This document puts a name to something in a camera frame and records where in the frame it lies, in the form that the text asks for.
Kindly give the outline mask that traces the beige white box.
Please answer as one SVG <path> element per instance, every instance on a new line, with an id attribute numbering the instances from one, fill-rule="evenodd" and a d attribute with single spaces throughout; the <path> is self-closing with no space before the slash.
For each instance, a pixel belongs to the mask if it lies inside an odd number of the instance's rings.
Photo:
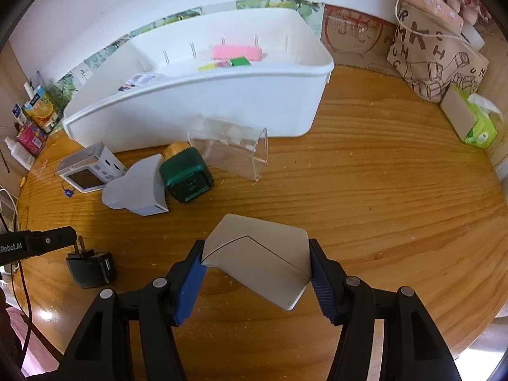
<path id="1" fill-rule="evenodd" d="M 202 264 L 219 268 L 286 311 L 296 306 L 311 279 L 304 229 L 231 213 L 206 239 Z"/>

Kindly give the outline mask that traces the clear plastic toothpick box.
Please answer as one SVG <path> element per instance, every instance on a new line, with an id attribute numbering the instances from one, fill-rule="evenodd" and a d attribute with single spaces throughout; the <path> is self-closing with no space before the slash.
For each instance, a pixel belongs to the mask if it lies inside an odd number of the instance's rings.
<path id="1" fill-rule="evenodd" d="M 166 76 L 162 73 L 137 73 L 127 79 L 127 81 L 118 88 L 118 91 L 126 92 L 129 90 L 149 87 L 162 82 L 164 79 L 166 79 Z"/>

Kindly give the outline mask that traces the colourful rubiks cube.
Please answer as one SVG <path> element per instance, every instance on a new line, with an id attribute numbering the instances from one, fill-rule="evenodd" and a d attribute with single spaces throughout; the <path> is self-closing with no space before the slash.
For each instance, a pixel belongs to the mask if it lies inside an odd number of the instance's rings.
<path id="1" fill-rule="evenodd" d="M 203 64 L 198 67 L 198 71 L 209 71 L 209 70 L 218 70 L 224 68 L 232 68 L 232 67 L 241 67 L 241 66 L 251 66 L 251 61 L 246 57 L 237 57 L 237 58 L 227 58 L 227 59 L 214 59 L 207 64 Z"/>

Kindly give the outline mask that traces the pink hair roller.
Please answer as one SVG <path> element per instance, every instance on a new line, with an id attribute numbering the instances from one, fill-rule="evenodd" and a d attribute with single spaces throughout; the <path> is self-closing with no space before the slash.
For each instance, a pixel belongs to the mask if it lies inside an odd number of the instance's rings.
<path id="1" fill-rule="evenodd" d="M 211 54 L 214 59 L 229 60 L 234 58 L 246 58 L 249 61 L 261 61 L 263 52 L 258 46 L 212 46 Z"/>

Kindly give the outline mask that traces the black plug charger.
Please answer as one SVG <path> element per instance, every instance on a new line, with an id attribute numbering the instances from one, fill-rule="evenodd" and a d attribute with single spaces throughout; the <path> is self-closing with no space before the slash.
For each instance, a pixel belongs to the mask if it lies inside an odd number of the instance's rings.
<path id="1" fill-rule="evenodd" d="M 116 281 L 117 273 L 112 254 L 87 250 L 82 236 L 77 237 L 74 250 L 65 260 L 70 275 L 81 288 L 103 287 Z"/>

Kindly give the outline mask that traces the white spray bottle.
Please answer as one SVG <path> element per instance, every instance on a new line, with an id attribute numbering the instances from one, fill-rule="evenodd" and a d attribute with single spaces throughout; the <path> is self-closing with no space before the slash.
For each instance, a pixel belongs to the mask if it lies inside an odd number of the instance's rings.
<path id="1" fill-rule="evenodd" d="M 25 170 L 31 170 L 34 166 L 35 157 L 18 141 L 6 137 L 4 142 L 11 153 L 11 156 L 23 166 Z"/>

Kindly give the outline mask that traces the white angled plastic block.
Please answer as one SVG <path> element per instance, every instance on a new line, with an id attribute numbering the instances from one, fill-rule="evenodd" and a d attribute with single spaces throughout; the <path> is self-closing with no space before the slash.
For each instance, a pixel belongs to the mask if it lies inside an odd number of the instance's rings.
<path id="1" fill-rule="evenodd" d="M 159 168 L 163 156 L 155 154 L 137 161 L 124 176 L 109 182 L 103 189 L 102 202 L 111 209 L 126 209 L 139 216 L 169 211 Z"/>

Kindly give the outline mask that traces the green perfume bottle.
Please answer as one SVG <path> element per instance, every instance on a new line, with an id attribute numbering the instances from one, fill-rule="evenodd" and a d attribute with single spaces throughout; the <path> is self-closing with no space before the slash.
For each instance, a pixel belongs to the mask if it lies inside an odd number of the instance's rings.
<path id="1" fill-rule="evenodd" d="M 214 186 L 214 178 L 198 149 L 175 142 L 163 151 L 159 167 L 164 189 L 180 203 L 188 203 Z"/>

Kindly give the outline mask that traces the clear plastic cup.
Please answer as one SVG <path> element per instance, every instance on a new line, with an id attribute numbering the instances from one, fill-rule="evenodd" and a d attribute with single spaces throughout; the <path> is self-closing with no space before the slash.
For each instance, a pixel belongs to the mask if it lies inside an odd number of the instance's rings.
<path id="1" fill-rule="evenodd" d="M 202 115 L 190 120 L 188 140 L 209 166 L 258 182 L 269 147 L 265 127 L 241 126 Z"/>

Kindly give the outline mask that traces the green tissue pack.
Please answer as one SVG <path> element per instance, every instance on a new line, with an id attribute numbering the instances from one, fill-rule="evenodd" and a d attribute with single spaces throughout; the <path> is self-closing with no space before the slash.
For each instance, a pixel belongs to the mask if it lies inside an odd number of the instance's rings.
<path id="1" fill-rule="evenodd" d="M 450 86 L 440 108 L 465 144 L 487 149 L 503 134 L 503 114 L 491 101 L 476 93 L 468 95 Z"/>

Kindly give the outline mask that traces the white plastic storage bin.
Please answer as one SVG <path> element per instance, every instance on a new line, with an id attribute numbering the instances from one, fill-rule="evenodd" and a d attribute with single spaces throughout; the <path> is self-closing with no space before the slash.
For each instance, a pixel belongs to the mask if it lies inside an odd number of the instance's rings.
<path id="1" fill-rule="evenodd" d="M 214 60 L 212 46 L 258 46 L 251 66 L 198 71 Z M 102 142 L 113 152 L 183 141 L 202 115 L 265 127 L 271 137 L 307 133 L 334 61 L 294 10 L 230 10 L 192 17 L 129 40 L 71 98 L 63 126 L 84 147 Z M 162 82 L 118 91 L 137 73 Z"/>

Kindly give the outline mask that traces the printed canvas bag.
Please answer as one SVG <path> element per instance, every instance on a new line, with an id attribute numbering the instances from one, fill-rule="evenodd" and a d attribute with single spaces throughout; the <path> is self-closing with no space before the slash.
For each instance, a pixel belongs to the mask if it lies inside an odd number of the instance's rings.
<path id="1" fill-rule="evenodd" d="M 434 103 L 443 99 L 450 85 L 468 95 L 478 90 L 488 68 L 487 58 L 408 3 L 399 4 L 398 15 L 387 61 L 410 89 Z"/>

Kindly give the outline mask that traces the pink pencil case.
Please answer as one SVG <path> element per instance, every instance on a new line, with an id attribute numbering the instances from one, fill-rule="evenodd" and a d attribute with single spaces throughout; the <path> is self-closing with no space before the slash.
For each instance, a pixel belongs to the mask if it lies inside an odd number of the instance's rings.
<path id="1" fill-rule="evenodd" d="M 401 0 L 433 17 L 455 35 L 462 32 L 464 20 L 444 0 Z"/>

